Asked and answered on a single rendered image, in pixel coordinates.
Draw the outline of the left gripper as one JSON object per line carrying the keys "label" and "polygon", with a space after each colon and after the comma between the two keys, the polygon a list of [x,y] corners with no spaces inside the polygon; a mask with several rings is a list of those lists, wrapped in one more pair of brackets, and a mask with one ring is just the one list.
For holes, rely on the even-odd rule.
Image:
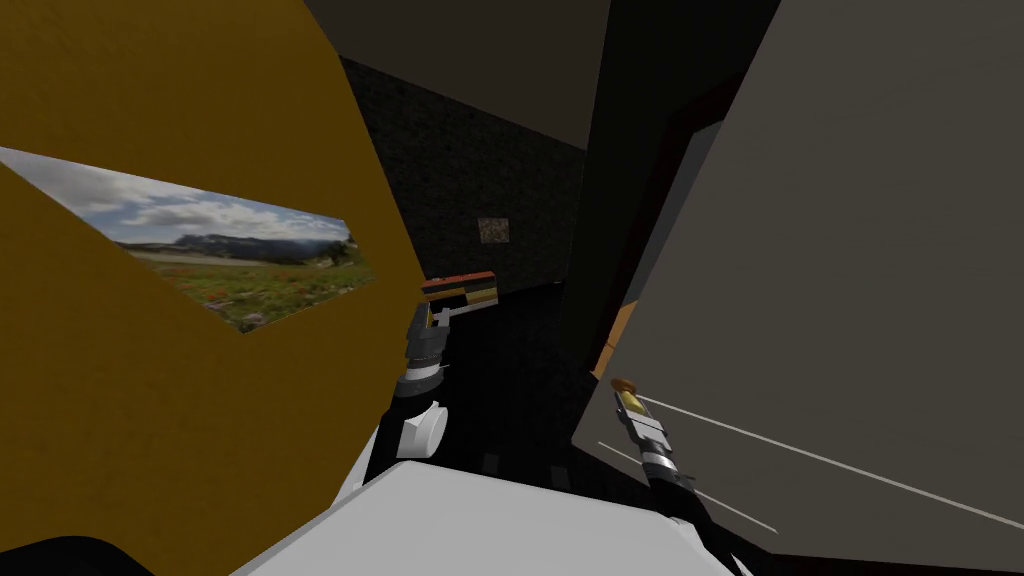
{"label": "left gripper", "polygon": [[434,321],[428,303],[417,305],[406,337],[409,364],[442,354],[450,333],[450,308],[442,308]]}

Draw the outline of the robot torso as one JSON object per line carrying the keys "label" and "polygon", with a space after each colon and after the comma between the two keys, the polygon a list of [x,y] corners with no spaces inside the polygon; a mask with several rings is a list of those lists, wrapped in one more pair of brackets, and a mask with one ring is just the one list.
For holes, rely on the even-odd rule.
{"label": "robot torso", "polygon": [[231,576],[732,576],[653,511],[394,465]]}

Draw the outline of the grey door leaf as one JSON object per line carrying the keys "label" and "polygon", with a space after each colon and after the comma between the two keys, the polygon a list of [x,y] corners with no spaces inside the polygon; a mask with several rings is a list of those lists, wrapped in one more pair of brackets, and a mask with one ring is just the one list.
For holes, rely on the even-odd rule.
{"label": "grey door leaf", "polygon": [[1024,0],[611,0],[589,152],[578,448],[626,379],[763,549],[1024,576]]}

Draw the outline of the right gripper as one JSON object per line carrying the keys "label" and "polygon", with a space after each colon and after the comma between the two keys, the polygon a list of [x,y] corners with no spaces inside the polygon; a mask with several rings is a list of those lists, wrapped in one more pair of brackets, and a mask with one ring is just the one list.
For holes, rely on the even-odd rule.
{"label": "right gripper", "polygon": [[637,446],[643,462],[672,462],[672,448],[662,423],[646,410],[637,412],[629,407],[616,410],[630,440]]}

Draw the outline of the window with landscape view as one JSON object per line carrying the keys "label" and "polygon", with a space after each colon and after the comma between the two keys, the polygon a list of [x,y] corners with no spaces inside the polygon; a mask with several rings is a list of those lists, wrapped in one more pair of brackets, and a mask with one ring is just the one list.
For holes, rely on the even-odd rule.
{"label": "window with landscape view", "polygon": [[240,333],[375,279],[340,219],[5,147],[0,163]]}

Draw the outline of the orange black yellow striped furniture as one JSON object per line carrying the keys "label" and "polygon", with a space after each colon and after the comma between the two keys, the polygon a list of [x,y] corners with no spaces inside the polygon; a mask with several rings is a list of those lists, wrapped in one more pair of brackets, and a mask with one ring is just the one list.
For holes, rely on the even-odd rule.
{"label": "orange black yellow striped furniture", "polygon": [[447,308],[458,315],[498,304],[496,276],[490,271],[433,278],[421,290],[434,314]]}

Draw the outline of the brown and gold door knob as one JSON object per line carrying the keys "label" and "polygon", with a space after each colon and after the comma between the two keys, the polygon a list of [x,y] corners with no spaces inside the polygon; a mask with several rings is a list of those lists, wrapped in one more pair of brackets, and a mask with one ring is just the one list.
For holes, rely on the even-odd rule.
{"label": "brown and gold door knob", "polygon": [[610,385],[625,410],[641,416],[648,415],[646,407],[636,394],[637,388],[633,382],[624,378],[612,378]]}

